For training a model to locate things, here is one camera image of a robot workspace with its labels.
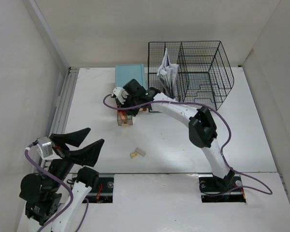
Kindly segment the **teal mini drawer cabinet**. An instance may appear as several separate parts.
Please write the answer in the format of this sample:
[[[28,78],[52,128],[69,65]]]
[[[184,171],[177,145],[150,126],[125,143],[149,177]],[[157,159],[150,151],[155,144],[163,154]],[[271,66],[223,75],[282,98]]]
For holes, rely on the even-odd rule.
[[[128,65],[116,65],[115,68],[115,87],[123,87],[131,79],[138,81],[140,85],[146,88],[145,81],[145,68],[144,64],[128,64]],[[126,115],[126,119],[122,120],[117,112],[117,123],[119,126],[133,125],[132,116],[127,115],[125,111],[122,111]]]

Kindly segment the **white paper booklet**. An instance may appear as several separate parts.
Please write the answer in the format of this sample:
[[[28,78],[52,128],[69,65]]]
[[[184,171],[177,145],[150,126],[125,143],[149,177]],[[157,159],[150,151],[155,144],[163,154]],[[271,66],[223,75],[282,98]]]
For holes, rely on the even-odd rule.
[[[162,63],[157,70],[157,76],[168,95],[174,95],[174,86],[176,83],[178,64],[170,61],[168,49],[165,49]]]

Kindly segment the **small wooden eraser block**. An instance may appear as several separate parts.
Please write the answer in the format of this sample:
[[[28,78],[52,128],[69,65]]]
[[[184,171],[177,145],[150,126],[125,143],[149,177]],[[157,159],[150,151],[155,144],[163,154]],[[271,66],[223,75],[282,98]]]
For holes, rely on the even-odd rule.
[[[130,158],[131,159],[136,158],[137,156],[138,156],[138,153],[137,152],[130,153]]]

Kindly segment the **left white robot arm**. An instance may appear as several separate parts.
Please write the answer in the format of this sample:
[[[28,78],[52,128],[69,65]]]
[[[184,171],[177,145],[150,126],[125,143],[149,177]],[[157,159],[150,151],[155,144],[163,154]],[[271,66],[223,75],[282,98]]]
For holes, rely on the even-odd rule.
[[[87,195],[97,189],[100,197],[103,185],[93,167],[104,140],[78,148],[90,131],[52,133],[25,148],[25,158],[38,170],[20,184],[19,197],[26,201],[30,232],[67,232],[77,209],[89,202]]]

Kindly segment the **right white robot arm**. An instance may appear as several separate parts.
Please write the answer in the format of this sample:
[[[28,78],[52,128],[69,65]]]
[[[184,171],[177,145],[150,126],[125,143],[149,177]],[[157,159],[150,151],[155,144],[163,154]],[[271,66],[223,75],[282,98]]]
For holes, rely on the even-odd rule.
[[[196,109],[184,105],[158,89],[145,89],[135,79],[125,84],[116,97],[123,108],[147,103],[153,111],[164,113],[187,126],[189,140],[203,151],[211,166],[215,187],[226,190],[231,186],[234,171],[223,159],[217,141],[217,126],[208,107]]]

